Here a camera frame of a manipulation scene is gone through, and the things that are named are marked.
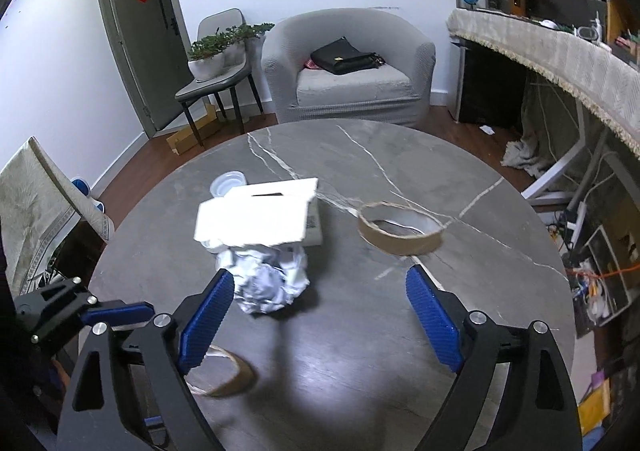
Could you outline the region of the long desk with fringe cloth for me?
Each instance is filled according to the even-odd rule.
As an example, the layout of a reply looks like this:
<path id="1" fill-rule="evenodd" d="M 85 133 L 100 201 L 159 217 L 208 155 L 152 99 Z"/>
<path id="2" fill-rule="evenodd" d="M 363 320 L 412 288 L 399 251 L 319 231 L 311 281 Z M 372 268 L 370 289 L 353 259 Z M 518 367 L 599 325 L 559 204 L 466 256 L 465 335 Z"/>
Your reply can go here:
<path id="1" fill-rule="evenodd" d="M 452 36 L 500 52 L 572 95 L 639 152 L 639 72 L 605 49 L 572 34 L 493 12 L 456 8 Z"/>

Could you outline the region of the potted green plant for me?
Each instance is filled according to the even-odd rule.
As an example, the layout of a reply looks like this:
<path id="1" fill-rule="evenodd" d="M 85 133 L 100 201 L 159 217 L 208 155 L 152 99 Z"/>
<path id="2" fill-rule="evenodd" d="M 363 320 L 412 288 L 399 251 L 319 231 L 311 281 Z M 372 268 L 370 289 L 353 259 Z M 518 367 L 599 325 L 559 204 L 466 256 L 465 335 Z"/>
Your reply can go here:
<path id="1" fill-rule="evenodd" d="M 270 22 L 240 24 L 224 31 L 217 30 L 193 42 L 186 56 L 195 81 L 201 83 L 220 75 L 226 66 L 224 56 L 229 47 L 240 46 L 248 40 L 261 38 L 274 28 Z"/>

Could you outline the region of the grey dining chair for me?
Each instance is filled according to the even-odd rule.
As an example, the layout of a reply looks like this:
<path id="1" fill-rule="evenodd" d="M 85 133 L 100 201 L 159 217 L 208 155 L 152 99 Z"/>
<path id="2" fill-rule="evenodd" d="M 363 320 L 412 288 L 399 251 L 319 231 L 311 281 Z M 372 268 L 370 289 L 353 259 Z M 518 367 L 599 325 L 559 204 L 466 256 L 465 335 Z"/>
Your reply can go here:
<path id="1" fill-rule="evenodd" d="M 218 14 L 208 16 L 201 21 L 198 26 L 198 38 L 196 40 L 200 40 L 207 35 L 213 35 L 217 30 L 224 31 L 225 29 L 230 28 L 230 26 L 239 26 L 240 24 L 247 23 L 242 11 L 238 8 L 231 8 L 218 12 Z M 226 110 L 224 110 L 224 105 L 221 103 L 220 93 L 224 90 L 228 90 L 231 96 L 235 119 L 239 122 L 240 132 L 244 133 L 243 119 L 240 111 L 236 86 L 238 86 L 242 81 L 247 80 L 259 112 L 262 114 L 265 113 L 264 106 L 262 105 L 262 99 L 260 99 L 257 85 L 254 80 L 252 64 L 250 63 L 250 54 L 248 53 L 249 41 L 253 40 L 248 40 L 240 46 L 229 47 L 226 50 L 226 55 L 224 56 L 226 66 L 222 73 L 216 76 L 216 78 L 199 83 L 195 81 L 195 78 L 192 75 L 193 81 L 182 87 L 175 94 L 175 99 L 182 107 L 183 114 L 191 126 L 201 147 L 203 147 L 204 144 L 196 130 L 194 119 L 190 112 L 190 107 L 192 104 L 195 104 L 196 101 L 204 99 L 209 95 L 213 95 L 216 98 L 222 117 L 227 119 Z"/>

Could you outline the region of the cardboard box on floor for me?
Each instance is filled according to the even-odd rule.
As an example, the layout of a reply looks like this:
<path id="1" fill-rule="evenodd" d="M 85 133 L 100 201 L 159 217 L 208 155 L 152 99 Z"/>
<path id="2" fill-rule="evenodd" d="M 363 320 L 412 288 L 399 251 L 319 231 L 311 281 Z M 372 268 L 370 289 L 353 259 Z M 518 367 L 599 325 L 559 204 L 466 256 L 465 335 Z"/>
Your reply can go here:
<path id="1" fill-rule="evenodd" d="M 217 118 L 217 113 L 213 104 L 205 104 L 205 114 L 194 122 L 196 130 L 200 135 L 201 141 L 212 137 L 221 130 L 221 122 Z M 177 130 L 166 139 L 169 149 L 176 156 L 181 156 L 184 152 L 199 146 L 200 143 L 196 139 L 195 134 L 190 125 L 186 125 Z"/>

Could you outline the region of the white plastic lid far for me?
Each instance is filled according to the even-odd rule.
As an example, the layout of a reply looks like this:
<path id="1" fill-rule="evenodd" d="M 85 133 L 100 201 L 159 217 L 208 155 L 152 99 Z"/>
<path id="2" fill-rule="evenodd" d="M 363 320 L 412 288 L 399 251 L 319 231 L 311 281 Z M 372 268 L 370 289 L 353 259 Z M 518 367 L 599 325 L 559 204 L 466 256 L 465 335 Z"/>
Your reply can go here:
<path id="1" fill-rule="evenodd" d="M 225 172 L 217 176 L 209 186 L 213 198 L 224 197 L 231 189 L 247 184 L 245 175 L 240 171 Z"/>

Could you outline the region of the white paper ball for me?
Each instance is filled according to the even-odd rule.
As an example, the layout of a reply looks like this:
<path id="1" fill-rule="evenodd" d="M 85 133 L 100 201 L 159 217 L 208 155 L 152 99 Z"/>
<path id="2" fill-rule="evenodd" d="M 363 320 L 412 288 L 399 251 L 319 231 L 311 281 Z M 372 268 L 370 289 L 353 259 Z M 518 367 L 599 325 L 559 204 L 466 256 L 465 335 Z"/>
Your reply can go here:
<path id="1" fill-rule="evenodd" d="M 226 249 L 216 255 L 216 264 L 233 275 L 234 301 L 247 315 L 270 315 L 291 306 L 310 283 L 300 243 Z"/>

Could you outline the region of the beige patterned tablecloth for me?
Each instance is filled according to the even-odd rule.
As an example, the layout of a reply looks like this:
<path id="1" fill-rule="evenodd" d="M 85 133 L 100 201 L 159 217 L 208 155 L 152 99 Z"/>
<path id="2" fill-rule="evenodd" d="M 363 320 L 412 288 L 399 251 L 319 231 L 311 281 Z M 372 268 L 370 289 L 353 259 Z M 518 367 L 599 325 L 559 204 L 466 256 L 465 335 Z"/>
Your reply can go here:
<path id="1" fill-rule="evenodd" d="M 79 220 L 102 241 L 113 237 L 112 219 L 74 186 L 36 138 L 28 138 L 1 170 L 1 240 L 13 296 L 37 287 L 54 243 Z"/>

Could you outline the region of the torn white cardboard box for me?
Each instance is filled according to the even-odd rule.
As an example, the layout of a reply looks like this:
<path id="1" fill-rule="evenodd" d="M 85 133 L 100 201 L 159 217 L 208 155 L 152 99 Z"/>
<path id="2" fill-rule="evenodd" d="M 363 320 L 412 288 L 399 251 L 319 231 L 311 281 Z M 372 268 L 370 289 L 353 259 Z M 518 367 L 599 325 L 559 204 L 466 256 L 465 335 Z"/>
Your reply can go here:
<path id="1" fill-rule="evenodd" d="M 316 178 L 235 187 L 200 204 L 193 239 L 214 253 L 253 245 L 319 245 L 317 187 Z"/>

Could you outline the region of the round grey marble table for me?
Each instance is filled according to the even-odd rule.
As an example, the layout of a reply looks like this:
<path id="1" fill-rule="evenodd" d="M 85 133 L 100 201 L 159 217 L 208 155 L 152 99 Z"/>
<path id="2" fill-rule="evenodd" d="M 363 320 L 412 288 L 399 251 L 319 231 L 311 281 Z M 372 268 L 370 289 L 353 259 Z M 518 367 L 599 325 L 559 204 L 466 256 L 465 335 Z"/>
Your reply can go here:
<path id="1" fill-rule="evenodd" d="M 171 312 L 213 277 L 194 239 L 210 183 L 316 178 L 322 243 L 308 249 L 308 289 L 282 315 L 231 308 L 215 341 L 245 358 L 255 386 L 200 407 L 229 450 L 411 450 L 452 382 L 405 292 L 410 260 L 360 237 L 372 202 L 436 216 L 442 245 L 425 266 L 465 307 L 501 324 L 549 324 L 574 359 L 570 287 L 533 208 L 491 167 L 437 137 L 384 123 L 306 121 L 233 138 L 181 166 L 117 228 L 94 271 L 102 299 Z"/>

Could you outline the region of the grey door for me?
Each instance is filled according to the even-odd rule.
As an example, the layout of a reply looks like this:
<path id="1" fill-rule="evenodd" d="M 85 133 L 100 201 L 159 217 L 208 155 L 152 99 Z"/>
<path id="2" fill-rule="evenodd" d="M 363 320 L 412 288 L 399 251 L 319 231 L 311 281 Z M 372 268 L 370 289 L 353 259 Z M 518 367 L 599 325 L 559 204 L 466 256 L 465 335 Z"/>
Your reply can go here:
<path id="1" fill-rule="evenodd" d="M 152 138 L 182 114 L 175 94 L 192 81 L 177 0 L 98 0 L 116 67 Z"/>

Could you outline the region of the black handbag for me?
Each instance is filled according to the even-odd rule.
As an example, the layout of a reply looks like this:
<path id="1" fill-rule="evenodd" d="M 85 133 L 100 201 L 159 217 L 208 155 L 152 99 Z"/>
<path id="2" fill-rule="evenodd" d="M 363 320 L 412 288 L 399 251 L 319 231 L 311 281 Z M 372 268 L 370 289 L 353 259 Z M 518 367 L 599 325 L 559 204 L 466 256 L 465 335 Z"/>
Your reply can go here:
<path id="1" fill-rule="evenodd" d="M 346 37 L 315 50 L 310 60 L 318 68 L 334 75 L 377 69 L 386 63 L 376 52 L 360 52 Z"/>

